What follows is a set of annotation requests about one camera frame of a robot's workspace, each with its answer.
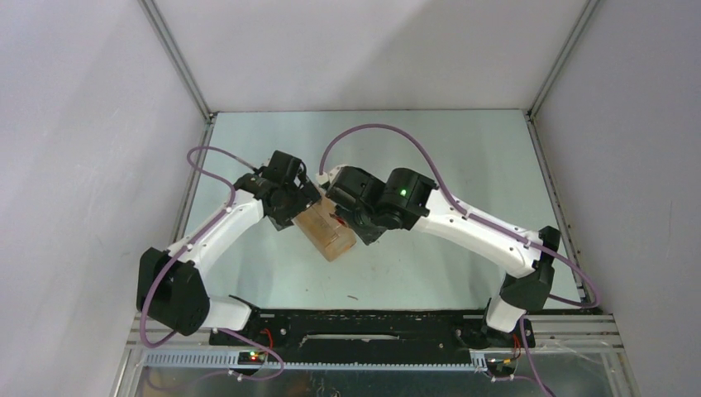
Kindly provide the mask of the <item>brown cardboard express box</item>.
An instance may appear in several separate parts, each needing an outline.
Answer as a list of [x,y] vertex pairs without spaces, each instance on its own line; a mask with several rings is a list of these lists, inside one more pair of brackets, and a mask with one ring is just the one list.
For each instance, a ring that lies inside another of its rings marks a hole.
[[297,215],[293,224],[329,262],[338,259],[356,244],[355,234],[336,217],[333,202],[324,196]]

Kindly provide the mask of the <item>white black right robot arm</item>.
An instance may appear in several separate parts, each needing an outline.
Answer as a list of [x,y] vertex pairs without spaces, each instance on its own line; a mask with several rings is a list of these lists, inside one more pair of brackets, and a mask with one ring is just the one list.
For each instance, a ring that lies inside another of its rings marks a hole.
[[433,179],[407,168],[382,181],[361,168],[339,165],[318,174],[317,182],[334,203],[335,215],[366,245],[387,231],[422,232],[499,266],[503,283],[480,324],[488,344],[503,345],[524,314],[543,309],[554,280],[557,229],[522,229],[470,205],[461,213],[458,201],[447,199]]

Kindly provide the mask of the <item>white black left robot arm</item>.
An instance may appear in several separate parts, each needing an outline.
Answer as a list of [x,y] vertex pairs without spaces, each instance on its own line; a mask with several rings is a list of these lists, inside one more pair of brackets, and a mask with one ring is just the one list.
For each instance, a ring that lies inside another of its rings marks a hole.
[[275,151],[265,165],[250,165],[231,182],[210,173],[227,187],[221,206],[193,232],[159,250],[151,247],[140,258],[136,309],[173,333],[189,336],[201,328],[229,329],[241,344],[261,334],[254,309],[236,297],[207,291],[206,279],[222,254],[247,230],[267,218],[277,230],[320,202],[301,159]]

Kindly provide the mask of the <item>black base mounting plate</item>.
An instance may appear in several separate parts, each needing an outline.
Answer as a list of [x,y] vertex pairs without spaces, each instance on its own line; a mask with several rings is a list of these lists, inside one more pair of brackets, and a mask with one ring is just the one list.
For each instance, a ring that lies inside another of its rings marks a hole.
[[261,309],[240,334],[299,365],[467,365],[478,350],[536,345],[530,321],[500,332],[472,309]]

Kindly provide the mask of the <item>left controller board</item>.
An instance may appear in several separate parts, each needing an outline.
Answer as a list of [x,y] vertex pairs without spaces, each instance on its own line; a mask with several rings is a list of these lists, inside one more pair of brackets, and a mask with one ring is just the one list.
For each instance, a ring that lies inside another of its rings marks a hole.
[[267,354],[258,351],[240,352],[237,357],[239,366],[262,366],[266,363]]

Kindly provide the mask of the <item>controller board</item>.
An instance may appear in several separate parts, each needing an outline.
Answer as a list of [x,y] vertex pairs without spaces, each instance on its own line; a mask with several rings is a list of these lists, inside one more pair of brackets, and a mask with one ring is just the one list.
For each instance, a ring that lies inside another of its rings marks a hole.
[[267,354],[258,351],[240,352],[237,357],[239,366],[262,366],[266,363]]
[[517,358],[495,359],[486,361],[485,374],[493,381],[506,379],[512,380],[515,376],[518,365]]

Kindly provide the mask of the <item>right controller board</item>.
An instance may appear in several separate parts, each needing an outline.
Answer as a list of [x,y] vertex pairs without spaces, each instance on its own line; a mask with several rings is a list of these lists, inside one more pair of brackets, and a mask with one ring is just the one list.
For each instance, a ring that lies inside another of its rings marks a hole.
[[486,361],[485,374],[493,381],[506,379],[512,380],[515,376],[518,365],[517,358],[495,359]]

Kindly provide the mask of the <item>aluminium frame rail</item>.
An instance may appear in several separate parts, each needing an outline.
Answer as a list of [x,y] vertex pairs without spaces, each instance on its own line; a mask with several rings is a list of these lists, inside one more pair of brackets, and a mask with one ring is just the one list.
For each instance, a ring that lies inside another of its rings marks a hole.
[[239,337],[133,328],[114,396],[638,396],[618,327],[593,310],[546,310],[509,333],[475,310],[262,309]]

